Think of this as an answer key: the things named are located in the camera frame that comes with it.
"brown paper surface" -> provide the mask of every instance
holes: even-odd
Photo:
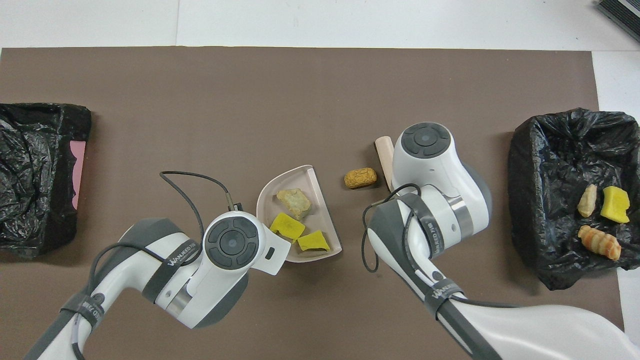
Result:
[[[471,299],[566,304],[622,327],[615,272],[548,291],[510,239],[507,153],[533,115],[597,110],[586,52],[438,49],[137,47],[3,49],[0,102],[88,107],[75,240],[36,261],[0,262],[0,357],[21,358],[86,282],[98,251],[147,217],[168,217],[192,237],[188,205],[158,176],[185,170],[223,181],[255,212],[272,178],[315,167],[342,253],[286,263],[249,285],[218,324],[189,330],[125,290],[85,347],[87,359],[466,359],[391,269],[360,260],[366,205],[388,194],[384,178],[350,190],[344,174],[372,167],[373,141],[417,122],[453,133],[460,158],[493,194],[489,228],[435,259]],[[226,211],[223,193],[174,177],[205,225]]]

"black cable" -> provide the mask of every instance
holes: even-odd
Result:
[[[386,202],[388,202],[389,200],[391,200],[392,197],[396,196],[396,194],[398,192],[400,192],[400,190],[406,189],[406,188],[414,188],[416,189],[416,192],[418,193],[418,196],[422,195],[422,192],[420,190],[420,187],[416,184],[413,183],[408,183],[408,184],[404,184],[402,186],[400,186],[399,188],[395,189],[394,191],[392,191],[389,196],[387,196],[384,200],[377,202],[375,204],[371,204],[369,206],[367,206],[364,211],[362,212],[362,225],[364,225],[364,233],[362,234],[362,245],[360,246],[360,255],[362,256],[362,264],[364,265],[365,269],[367,269],[368,272],[370,273],[374,273],[376,271],[378,271],[378,266],[380,265],[380,260],[378,259],[378,254],[375,254],[376,256],[376,266],[374,266],[374,268],[370,268],[369,265],[367,264],[367,257],[364,253],[364,247],[365,247],[365,241],[367,239],[367,212],[371,209],[374,208],[376,206],[382,205]]]
[[[95,259],[93,259],[93,263],[91,264],[91,269],[89,270],[89,281],[87,282],[87,286],[85,289],[85,292],[87,295],[91,295],[91,293],[95,290],[95,269],[98,266],[98,262],[100,261],[100,258],[102,256],[104,256],[107,252],[109,252],[112,249],[115,249],[117,247],[130,247],[130,248],[134,248],[136,250],[140,250],[146,254],[148,254],[149,256],[152,256],[154,259],[163,262],[164,259],[159,256],[158,254],[156,254],[155,252],[152,252],[151,250],[147,249],[144,246],[135,244],[135,243],[128,243],[128,242],[117,242],[114,244],[111,244],[109,246],[107,246],[106,248],[102,249],[102,251],[100,251],[98,253],[98,255],[95,257]]]
[[[196,174],[194,172],[186,172],[186,171],[161,171],[160,172],[160,177],[162,177],[162,179],[164,181],[166,181],[169,185],[171,185],[171,187],[173,189],[175,189],[175,191],[177,191],[180,194],[180,196],[182,196],[182,198],[189,204],[189,206],[191,207],[191,210],[193,210],[193,213],[196,215],[196,220],[198,220],[198,226],[200,227],[200,239],[203,240],[204,239],[204,225],[202,224],[202,217],[200,217],[200,212],[198,212],[198,208],[196,208],[195,204],[193,204],[193,201],[191,201],[189,196],[184,191],[182,191],[182,189],[180,189],[179,186],[177,186],[173,181],[171,181],[166,176],[166,175],[170,175],[170,174],[199,177],[201,179],[206,179],[206,180],[209,180],[209,181],[212,181],[212,182],[218,184],[222,188],[222,190],[224,190],[224,192],[225,192],[225,195],[227,197],[227,203],[228,203],[229,211],[232,211],[234,209],[234,202],[231,199],[231,194],[229,193],[229,190],[227,189],[227,187],[223,183],[221,183],[220,181],[214,179],[213,177],[209,177],[209,176],[202,175],[202,174]],[[199,247],[198,248],[198,252],[196,252],[196,254],[194,254],[191,257],[191,259],[183,262],[181,266],[186,266],[186,265],[189,265],[192,262],[196,261],[196,259],[198,259],[198,257],[200,256],[200,253],[202,253],[202,247]]]
[[[411,225],[411,220],[413,218],[418,218],[418,216],[412,211],[409,213],[409,216],[406,217],[406,221],[404,222],[404,226],[403,226],[403,230],[402,230],[402,250],[404,251],[404,254],[406,255],[406,257],[409,259],[409,264],[412,266],[413,270],[418,270],[415,268],[415,266],[413,264],[416,264],[415,260],[413,259],[413,256],[411,255],[411,250],[409,249],[409,243],[407,240],[407,236],[409,233],[409,225]]]
[[[80,346],[78,346],[78,343],[71,344],[71,347],[74,349],[74,355],[76,356],[77,360],[85,360],[82,352],[80,351]]]

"circular button panel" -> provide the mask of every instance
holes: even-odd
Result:
[[[444,126],[422,122],[405,130],[401,141],[408,154],[419,159],[429,159],[445,152],[451,144],[451,137]]]
[[[211,262],[227,270],[247,265],[258,249],[258,229],[243,217],[220,220],[206,239],[205,250]]]

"black trash bag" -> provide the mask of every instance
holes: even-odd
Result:
[[[0,104],[0,249],[32,259],[76,235],[76,158],[91,112],[70,104]]]
[[[590,272],[640,265],[639,143],[636,120],[621,112],[578,108],[532,117],[515,130],[508,164],[511,237],[548,289],[567,289]],[[598,186],[596,209],[583,218],[577,205],[589,184]],[[602,189],[610,185],[629,195],[627,224],[600,216]],[[620,260],[587,250],[577,236],[582,225],[617,237]]]

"yellow sponge piece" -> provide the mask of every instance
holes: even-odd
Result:
[[[326,243],[326,240],[322,235],[322,231],[320,230],[298,238],[298,245],[300,245],[302,251],[321,249],[326,251],[330,250],[329,244]]]
[[[604,192],[604,204],[600,214],[621,224],[629,222],[629,217],[627,216],[629,196],[627,192],[616,186],[608,186],[602,191]]]
[[[305,231],[305,224],[297,221],[285,213],[279,213],[275,218],[269,230],[274,233],[280,233],[282,236],[289,238],[295,242],[295,239]]]

